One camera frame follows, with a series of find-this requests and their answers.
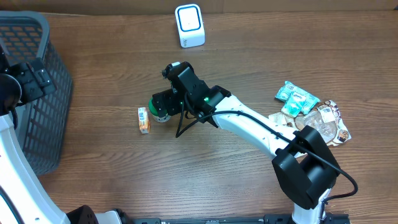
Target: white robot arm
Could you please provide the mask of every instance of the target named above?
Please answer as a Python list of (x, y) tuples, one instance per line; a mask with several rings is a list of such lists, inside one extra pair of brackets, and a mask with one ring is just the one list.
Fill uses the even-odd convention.
[[(295, 135), (293, 134), (295, 131), (294, 128), (275, 124), (269, 119), (263, 117), (263, 115), (242, 104), (237, 97), (233, 95), (224, 98), (220, 103), (218, 103), (216, 105), (215, 112), (231, 110), (250, 114), (275, 131), (282, 133), (283, 136), (290, 140), (295, 138)], [(288, 145), (287, 142), (277, 138), (270, 131), (264, 129), (261, 125), (248, 117), (240, 116), (238, 114), (219, 114), (214, 115), (213, 119), (219, 128), (231, 131), (232, 133), (242, 137), (246, 141), (255, 145), (270, 159), (275, 158), (276, 150), (284, 149)], [(298, 152), (295, 157), (302, 155), (303, 154)], [(322, 200), (328, 196), (330, 190), (331, 189), (325, 190), (325, 193), (319, 198), (318, 205), (314, 209), (304, 209), (295, 203), (292, 214), (293, 221), (296, 224), (319, 224), (326, 217), (326, 213), (322, 210)]]
[[(165, 116), (167, 109), (171, 111), (172, 108), (182, 108), (182, 118), (184, 105), (187, 104), (188, 111), (198, 118), (193, 123), (209, 122), (255, 145), (272, 159), (282, 190), (295, 202), (291, 216), (292, 222), (296, 224), (323, 223), (325, 218), (323, 201), (335, 183), (338, 164), (322, 138), (320, 138), (321, 142), (327, 149), (322, 147), (321, 142), (317, 142), (319, 140), (317, 137), (320, 135), (317, 136), (317, 132), (311, 128), (298, 133), (293, 128), (279, 126), (244, 106), (235, 96), (221, 87), (207, 88), (205, 83), (193, 73), (193, 68), (189, 63), (179, 65), (179, 63), (170, 64), (168, 71), (163, 72), (164, 76), (168, 76), (167, 78), (173, 83), (170, 90), (153, 95), (152, 102), (156, 102), (153, 104), (156, 115)], [(3, 106), (1, 101), (5, 102), (7, 98), (6, 100), (0, 98), (0, 107)], [(88, 207), (78, 208), (68, 214), (61, 211), (51, 201), (24, 157), (10, 117), (0, 115), (3, 115), (0, 116), (0, 223), (81, 224), (82, 220), (94, 220), (93, 223), (97, 224), (134, 223), (127, 216), (116, 211), (94, 214)], [(310, 150), (301, 151), (299, 150), (301, 147), (307, 147)], [(314, 156), (307, 156), (299, 164), (295, 158), (303, 155), (303, 152), (313, 154), (318, 159), (321, 157), (328, 159), (322, 162), (322, 159), (319, 161), (312, 158)]]

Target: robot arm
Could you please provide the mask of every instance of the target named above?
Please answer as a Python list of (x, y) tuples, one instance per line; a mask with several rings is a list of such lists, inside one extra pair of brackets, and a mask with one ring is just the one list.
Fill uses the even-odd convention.
[(171, 89), (153, 95), (150, 102), (153, 106), (150, 105), (150, 108), (156, 111), (151, 110), (152, 114), (162, 119), (181, 113), (182, 119), (184, 111), (181, 110), (187, 105), (187, 111), (197, 118), (194, 123), (207, 121), (255, 145), (272, 159), (281, 189), (294, 202), (293, 221), (297, 224), (321, 223), (325, 218), (322, 202), (340, 173), (312, 156), (307, 156), (300, 163), (295, 159), (305, 152), (311, 152), (339, 167), (318, 131), (309, 126), (302, 131), (295, 131), (269, 121), (244, 106), (228, 90), (220, 86), (208, 88), (194, 74), (188, 62), (170, 64), (162, 74), (169, 79)]
[[(0, 47), (0, 223), (121, 224), (115, 211), (94, 214), (81, 207), (66, 214), (47, 195), (18, 143), (14, 130), (16, 113), (14, 121), (8, 113), (15, 111), (16, 106), (54, 92), (55, 85), (41, 59), (10, 67), (1, 52)], [(86, 220), (80, 218), (83, 213), (88, 215)]]

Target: candy wrapper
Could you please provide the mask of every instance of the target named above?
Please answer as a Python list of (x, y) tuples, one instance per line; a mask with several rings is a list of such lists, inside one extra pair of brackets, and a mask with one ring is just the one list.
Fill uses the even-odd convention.
[(281, 112), (286, 114), (287, 116), (295, 118), (297, 117), (297, 115), (299, 115), (301, 109), (304, 106), (304, 103), (305, 96), (300, 95), (296, 92), (292, 92), (289, 99), (287, 99), (285, 105), (282, 107)]
[(138, 108), (138, 121), (139, 130), (142, 134), (148, 134), (150, 131), (150, 121), (148, 117), (148, 112), (145, 107)]
[(291, 118), (279, 112), (268, 118), (277, 123), (301, 131), (306, 125), (315, 128), (328, 146), (338, 146), (351, 139), (341, 113), (334, 101), (328, 100), (307, 115)]
[(286, 102), (287, 99), (289, 99), (290, 95), (294, 92), (303, 95), (306, 98), (303, 108), (301, 109), (301, 112), (303, 112), (303, 114), (308, 114), (317, 103), (321, 102), (316, 96), (311, 95), (309, 92), (303, 90), (298, 86), (295, 86), (289, 81), (285, 82), (285, 85), (278, 91), (278, 93), (275, 95), (275, 98)]

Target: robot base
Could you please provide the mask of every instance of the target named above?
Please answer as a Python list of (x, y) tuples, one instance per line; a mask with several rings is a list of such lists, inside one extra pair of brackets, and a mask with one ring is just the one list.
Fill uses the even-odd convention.
[[(159, 218), (133, 218), (132, 224), (295, 224), (291, 215), (265, 215), (242, 218), (188, 218), (161, 220)], [(326, 214), (321, 224), (350, 224), (348, 215)]]

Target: teal snack wrapper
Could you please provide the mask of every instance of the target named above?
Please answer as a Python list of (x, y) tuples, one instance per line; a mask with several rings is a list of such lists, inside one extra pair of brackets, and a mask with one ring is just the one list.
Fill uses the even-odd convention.
[(296, 92), (300, 95), (305, 96), (306, 100), (304, 102), (303, 108), (301, 109), (301, 112), (303, 114), (308, 114), (311, 109), (320, 102), (319, 98), (316, 96), (312, 95), (311, 93), (303, 90), (302, 88), (295, 86), (293, 83), (289, 81), (285, 81), (285, 85), (280, 88), (278, 93), (275, 95), (275, 98), (282, 102), (286, 102), (287, 99), (290, 97), (292, 92)]
[(281, 112), (286, 114), (287, 116), (295, 118), (302, 110), (305, 100), (305, 96), (296, 92), (292, 92), (290, 94), (290, 97), (287, 99), (284, 107), (282, 107)]

